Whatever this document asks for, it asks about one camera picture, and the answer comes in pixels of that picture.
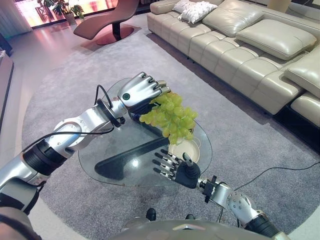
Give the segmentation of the left robot hand silver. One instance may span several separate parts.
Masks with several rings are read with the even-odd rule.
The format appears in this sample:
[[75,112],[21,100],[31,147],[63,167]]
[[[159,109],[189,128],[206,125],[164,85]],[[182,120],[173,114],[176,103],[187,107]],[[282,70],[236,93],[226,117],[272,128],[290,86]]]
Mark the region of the left robot hand silver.
[[140,72],[118,90],[117,96],[129,113],[142,115],[151,110],[152,100],[170,91],[164,80]]

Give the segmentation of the right robot hand black-tipped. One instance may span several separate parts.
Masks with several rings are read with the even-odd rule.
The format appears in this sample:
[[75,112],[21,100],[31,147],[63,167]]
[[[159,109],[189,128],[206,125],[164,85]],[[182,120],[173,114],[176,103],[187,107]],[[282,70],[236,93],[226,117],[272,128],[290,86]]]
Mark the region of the right robot hand black-tipped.
[[154,167],[153,171],[177,184],[189,189],[195,189],[201,176],[201,171],[191,157],[186,152],[182,154],[182,158],[164,149],[161,149],[161,152],[163,154],[154,153],[161,161],[152,160],[152,163],[159,167]]

